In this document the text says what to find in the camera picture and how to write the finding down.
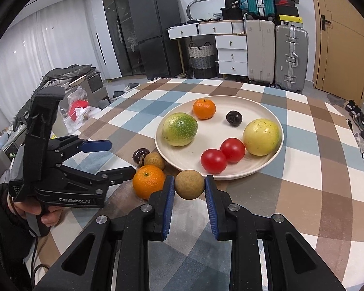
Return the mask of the person's left hand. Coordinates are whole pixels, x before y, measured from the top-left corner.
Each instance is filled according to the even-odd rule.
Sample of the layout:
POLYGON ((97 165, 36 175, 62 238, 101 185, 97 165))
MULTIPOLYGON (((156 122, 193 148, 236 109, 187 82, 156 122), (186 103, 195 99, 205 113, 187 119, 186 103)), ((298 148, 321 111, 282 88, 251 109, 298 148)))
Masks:
POLYGON ((42 213, 41 204, 34 198, 28 198, 24 202, 13 202, 12 197, 8 195, 7 202, 8 207, 13 214, 20 216, 23 219, 27 217, 27 213, 34 216, 41 216, 42 223, 47 227, 57 225, 61 219, 62 212, 64 211, 63 207, 49 206, 47 207, 47 212, 42 213))

